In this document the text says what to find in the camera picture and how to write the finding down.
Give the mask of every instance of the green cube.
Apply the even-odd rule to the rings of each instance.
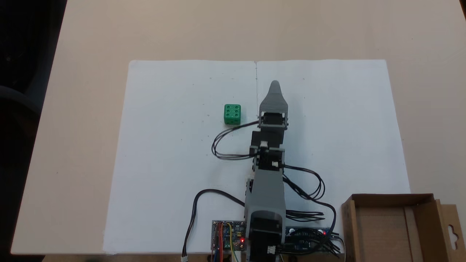
[[[225,124],[239,125],[241,123],[241,105],[226,104],[223,111]]]

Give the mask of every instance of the red wire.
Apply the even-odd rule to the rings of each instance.
[[[220,226],[220,262],[223,262],[223,222]]]

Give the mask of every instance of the beige table surface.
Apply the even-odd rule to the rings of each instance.
[[[12,252],[103,252],[134,59],[386,59],[411,190],[466,228],[465,50],[458,0],[68,0]]]

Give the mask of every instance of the black cable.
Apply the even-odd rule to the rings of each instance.
[[[283,165],[282,167],[313,174],[319,180],[319,186],[316,188],[316,190],[314,192],[312,192],[308,196],[315,199],[315,200],[319,200],[319,199],[321,199],[323,197],[323,195],[325,194],[325,183],[323,182],[322,178],[320,177],[320,175],[317,172],[314,172],[314,171],[312,171],[310,169],[307,169],[307,168],[302,168],[302,167],[297,167],[297,166],[292,166],[292,165]]]
[[[196,196],[194,197],[194,202],[192,204],[191,219],[189,221],[188,230],[186,232],[185,241],[184,241],[184,244],[183,244],[183,250],[181,251],[181,256],[186,256],[187,255],[186,245],[187,245],[187,242],[188,242],[189,233],[192,230],[192,227],[194,225],[194,220],[196,218],[198,200],[199,200],[199,197],[201,197],[201,195],[203,195],[204,193],[217,193],[219,195],[225,196],[225,197],[233,200],[235,203],[238,203],[238,204],[240,204],[240,205],[242,205],[244,207],[244,202],[243,201],[235,198],[234,196],[228,194],[227,192],[224,192],[224,191],[221,191],[221,190],[218,190],[218,189],[204,189],[204,190],[201,190],[199,193],[197,193]],[[301,214],[303,218],[306,218],[306,217],[307,218],[312,218],[314,215],[323,215],[322,212],[309,212],[309,211],[298,211],[298,210],[287,210],[286,213],[287,213],[286,217],[289,218],[289,219],[293,219],[294,217],[298,216],[299,214]]]
[[[285,165],[284,166],[285,168],[290,168],[290,169],[295,169],[295,170],[301,170],[301,171],[305,171],[305,172],[309,172],[309,173],[312,173],[314,174],[318,179],[319,181],[321,181],[322,179],[320,178],[320,176],[312,171],[312,170],[309,170],[309,169],[305,169],[305,168],[300,168],[300,167],[295,167],[295,166],[290,166],[290,165]],[[311,254],[311,253],[314,253],[316,251],[318,251],[325,243],[327,243],[329,240],[330,240],[330,236],[332,235],[333,233],[333,229],[335,228],[335,223],[336,223],[336,210],[335,208],[330,205],[330,204],[327,204],[327,203],[324,203],[324,202],[320,202],[318,201],[316,198],[312,197],[312,194],[308,194],[306,193],[304,190],[302,190],[297,184],[293,183],[286,175],[285,173],[283,173],[283,182],[287,183],[288,186],[290,186],[291,189],[293,189],[293,191],[295,191],[301,198],[303,199],[306,199],[306,200],[310,200],[318,205],[321,205],[321,206],[325,206],[325,207],[328,207],[332,210],[333,212],[333,220],[332,220],[332,225],[330,226],[327,234],[318,242],[318,244],[316,246],[314,246],[314,248],[312,248],[311,250],[309,251],[305,251],[305,252],[297,252],[297,251],[290,251],[290,250],[279,250],[279,253],[281,254],[286,254],[286,255],[308,255],[308,254]]]
[[[254,122],[251,122],[251,123],[247,123],[247,124],[243,124],[243,125],[240,125],[240,126],[236,126],[236,127],[232,127],[232,128],[223,130],[213,140],[213,143],[212,143],[212,146],[211,146],[212,154],[215,157],[217,157],[219,159],[223,159],[223,160],[242,160],[242,159],[249,159],[249,158],[254,157],[254,155],[250,155],[250,154],[223,154],[223,153],[220,153],[220,152],[217,151],[217,146],[220,143],[220,140],[222,138],[224,138],[226,135],[228,135],[229,133],[231,133],[231,132],[233,132],[235,130],[238,130],[240,128],[255,125],[255,124],[258,124],[258,123],[259,123],[259,121],[254,121]]]
[[[183,250],[181,252],[181,256],[187,256],[187,253],[186,253],[186,244],[188,242],[188,237],[189,237],[189,233],[191,232],[191,229],[192,229],[192,226],[194,225],[194,219],[196,218],[196,211],[197,211],[197,205],[198,205],[198,200],[199,200],[199,197],[204,194],[204,193],[217,193],[219,195],[222,195],[224,197],[227,197],[231,200],[233,200],[234,202],[244,206],[244,202],[235,198],[234,196],[224,192],[224,191],[221,191],[221,190],[218,190],[218,189],[204,189],[204,190],[201,190],[197,195],[196,197],[194,197],[194,202],[192,204],[192,213],[191,213],[191,220],[189,221],[189,226],[188,226],[188,230],[186,232],[186,236],[185,236],[185,242],[183,244]]]
[[[296,229],[296,231],[291,232],[286,236],[285,246],[294,247],[297,243],[300,243],[301,241],[308,241],[311,243],[318,244],[319,241],[324,237],[325,234],[323,232],[318,231],[315,228],[298,228]],[[320,247],[320,251],[326,251],[337,256],[337,253],[340,253],[340,248],[331,241],[328,241]],[[294,255],[299,255],[299,252],[296,252],[293,249],[287,250],[285,248],[282,248],[281,253],[283,254],[283,252],[290,252]]]

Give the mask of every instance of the cardboard box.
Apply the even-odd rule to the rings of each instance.
[[[466,261],[456,206],[441,205],[433,194],[353,194],[342,216],[348,262]]]

